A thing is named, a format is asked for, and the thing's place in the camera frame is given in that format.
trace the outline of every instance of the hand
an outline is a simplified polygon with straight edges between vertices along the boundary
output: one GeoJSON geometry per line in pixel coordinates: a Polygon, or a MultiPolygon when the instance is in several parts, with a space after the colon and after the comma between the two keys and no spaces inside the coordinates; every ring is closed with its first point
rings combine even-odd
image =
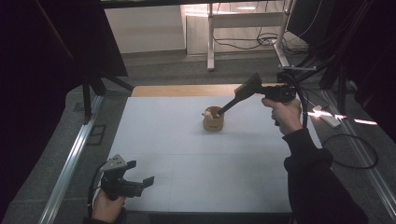
{"type": "Polygon", "coordinates": [[[111,201],[107,194],[100,189],[93,204],[92,218],[108,223],[113,223],[120,214],[125,197],[111,201]]]}
{"type": "Polygon", "coordinates": [[[287,103],[280,103],[262,98],[262,104],[273,108],[272,119],[276,119],[279,122],[279,130],[284,135],[303,128],[300,122],[301,103],[299,100],[294,99],[287,103]]]}

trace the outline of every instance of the person's left hand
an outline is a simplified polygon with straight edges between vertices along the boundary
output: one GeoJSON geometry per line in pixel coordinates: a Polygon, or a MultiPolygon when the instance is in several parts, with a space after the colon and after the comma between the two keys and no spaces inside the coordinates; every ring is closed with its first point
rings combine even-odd
{"type": "Polygon", "coordinates": [[[126,197],[119,197],[111,201],[107,194],[100,189],[93,204],[92,218],[113,223],[120,214],[126,197]]]}

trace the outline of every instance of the table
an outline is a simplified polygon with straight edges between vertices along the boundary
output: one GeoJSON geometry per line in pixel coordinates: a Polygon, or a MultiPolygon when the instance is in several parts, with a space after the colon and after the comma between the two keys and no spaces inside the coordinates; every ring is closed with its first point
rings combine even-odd
{"type": "MultiPolygon", "coordinates": [[[[239,85],[136,87],[125,106],[109,158],[137,161],[124,178],[155,176],[128,210],[165,213],[289,213],[290,155],[271,110],[253,95],[225,114],[224,128],[202,126],[206,107],[223,106],[239,85]]],[[[312,123],[315,144],[320,147],[312,123]]]]}

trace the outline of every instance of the person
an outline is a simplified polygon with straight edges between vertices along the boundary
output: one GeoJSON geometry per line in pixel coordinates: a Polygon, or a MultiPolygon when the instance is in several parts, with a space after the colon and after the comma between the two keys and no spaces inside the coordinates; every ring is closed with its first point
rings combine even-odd
{"type": "MultiPolygon", "coordinates": [[[[368,217],[332,172],[332,154],[325,148],[318,149],[300,122],[300,101],[294,99],[279,103],[263,98],[262,103],[273,109],[272,119],[279,122],[279,130],[290,148],[290,156],[285,159],[284,166],[288,172],[290,206],[297,223],[368,223],[368,217]]],[[[114,222],[123,200],[125,198],[118,198],[112,202],[100,191],[95,199],[92,218],[85,218],[84,223],[114,222]]]]}

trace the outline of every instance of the finger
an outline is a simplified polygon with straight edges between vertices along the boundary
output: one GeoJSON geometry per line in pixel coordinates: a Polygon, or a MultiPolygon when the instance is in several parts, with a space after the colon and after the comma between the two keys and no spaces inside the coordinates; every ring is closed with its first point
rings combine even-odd
{"type": "Polygon", "coordinates": [[[272,101],[272,100],[270,100],[270,99],[268,99],[268,98],[262,98],[262,104],[265,105],[265,106],[267,106],[267,107],[272,107],[272,108],[274,108],[276,102],[275,102],[275,101],[272,101]]]}

